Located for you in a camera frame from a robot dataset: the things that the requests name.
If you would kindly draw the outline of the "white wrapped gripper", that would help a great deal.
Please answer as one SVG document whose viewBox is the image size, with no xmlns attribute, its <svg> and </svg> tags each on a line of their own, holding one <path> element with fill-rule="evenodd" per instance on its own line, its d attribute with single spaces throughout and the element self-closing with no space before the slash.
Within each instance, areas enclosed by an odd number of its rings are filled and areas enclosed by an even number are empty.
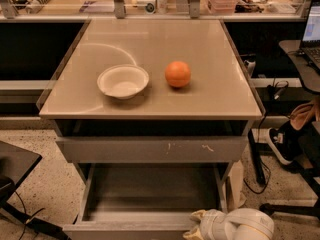
<svg viewBox="0 0 320 240">
<path fill-rule="evenodd" d="M 196 226 L 185 232 L 185 240 L 202 240 L 202 237 L 204 240 L 234 240 L 237 226 L 232 213 L 225 214 L 215 209 L 197 210 L 190 215 L 190 219 L 195 222 L 201 221 L 200 229 Z"/>
</svg>

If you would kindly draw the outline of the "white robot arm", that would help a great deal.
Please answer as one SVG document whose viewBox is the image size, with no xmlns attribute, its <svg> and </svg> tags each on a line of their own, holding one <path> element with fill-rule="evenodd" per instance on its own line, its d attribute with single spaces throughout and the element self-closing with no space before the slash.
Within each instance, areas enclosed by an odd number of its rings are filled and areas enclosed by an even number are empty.
<svg viewBox="0 0 320 240">
<path fill-rule="evenodd" d="M 183 234 L 185 240 L 272 240 L 274 234 L 273 220 L 252 208 L 198 210 L 191 219 L 196 226 Z"/>
</svg>

